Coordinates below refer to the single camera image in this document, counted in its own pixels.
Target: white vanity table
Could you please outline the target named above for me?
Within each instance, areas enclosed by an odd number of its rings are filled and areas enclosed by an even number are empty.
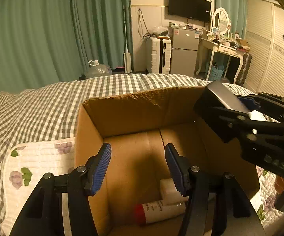
[[[208,70],[206,81],[209,79],[209,75],[210,75],[213,57],[214,57],[215,52],[220,52],[220,53],[223,53],[223,54],[230,56],[229,59],[228,59],[228,62],[227,62],[224,77],[226,76],[228,66],[229,66],[230,61],[231,61],[231,57],[233,56],[233,57],[237,57],[237,58],[240,59],[239,67],[237,69],[237,72],[235,74],[234,81],[233,81],[233,83],[235,84],[236,78],[237,78],[237,76],[238,76],[238,74],[239,74],[239,72],[242,68],[244,52],[238,51],[238,50],[236,50],[232,47],[227,47],[227,46],[222,45],[222,44],[217,44],[215,42],[212,42],[212,41],[209,41],[209,40],[206,40],[206,39],[201,39],[201,41],[199,43],[199,68],[198,68],[198,71],[196,73],[197,75],[199,74],[201,67],[202,67],[202,52],[203,52],[204,48],[212,50],[212,55],[211,55],[211,59],[210,59],[209,70]]]
[[[220,31],[220,35],[227,33],[227,37],[229,38],[230,28],[231,28],[231,19],[228,17],[228,14],[224,8],[217,8],[216,11],[214,12],[212,16],[212,20],[211,20],[210,31],[213,28],[217,28]],[[201,67],[202,67],[202,52],[204,48],[212,50],[212,55],[210,59],[209,70],[207,73],[206,81],[209,79],[209,76],[210,76],[213,57],[214,57],[215,52],[220,52],[220,53],[229,55],[224,77],[226,76],[228,66],[231,61],[231,57],[237,57],[240,59],[239,68],[235,74],[234,81],[233,81],[233,83],[235,84],[236,78],[242,68],[244,52],[241,52],[241,51],[236,50],[235,48],[225,46],[222,44],[217,44],[215,42],[202,38],[199,43],[199,69],[197,71],[197,75],[199,74]]]

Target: suitcase handle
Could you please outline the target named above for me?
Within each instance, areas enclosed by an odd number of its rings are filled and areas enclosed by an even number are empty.
[[[162,63],[162,67],[165,66],[165,61],[166,61],[165,57],[166,57],[166,52],[163,53],[163,63]]]

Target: green leaf pattern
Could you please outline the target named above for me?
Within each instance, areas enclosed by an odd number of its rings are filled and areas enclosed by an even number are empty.
[[[24,179],[24,185],[28,186],[31,181],[32,173],[28,168],[21,168],[21,172],[23,173],[22,178]]]
[[[11,152],[11,156],[12,157],[17,157],[19,155],[19,153],[17,152],[17,149],[15,148],[12,152]]]
[[[263,213],[263,204],[260,204],[259,209],[257,211],[257,215],[260,221],[265,219],[265,214]]]

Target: white mirror frame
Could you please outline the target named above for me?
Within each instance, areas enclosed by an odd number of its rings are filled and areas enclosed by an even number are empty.
[[[223,13],[225,14],[226,20],[227,20],[227,25],[230,24],[230,20],[229,20],[229,18],[228,18],[228,14],[227,14],[226,10],[225,10],[224,8],[220,7],[220,8],[217,8],[217,9],[215,10],[215,12],[213,13],[213,16],[212,16],[212,24],[213,24],[213,27],[216,27],[216,25],[215,25],[215,17],[216,17],[216,15],[217,15],[218,13],[220,13],[220,12],[223,12]],[[220,35],[223,35],[223,34],[225,34],[226,32],[227,32],[227,28],[226,28],[223,32],[220,32]]]

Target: cardboard box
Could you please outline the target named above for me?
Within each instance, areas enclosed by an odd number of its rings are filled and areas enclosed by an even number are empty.
[[[183,216],[140,227],[136,204],[160,200],[160,180],[170,178],[164,147],[173,143],[192,165],[215,175],[232,173],[249,198],[259,190],[255,165],[241,159],[237,139],[222,143],[193,106],[204,87],[148,90],[86,100],[79,110],[75,166],[111,144],[111,161],[99,192],[89,197],[99,235],[175,236]],[[213,217],[213,207],[209,215]],[[211,229],[208,221],[206,231]]]
[[[246,40],[241,40],[237,39],[237,43],[239,44],[240,47],[242,47],[244,50],[249,51],[250,50],[250,45]]]

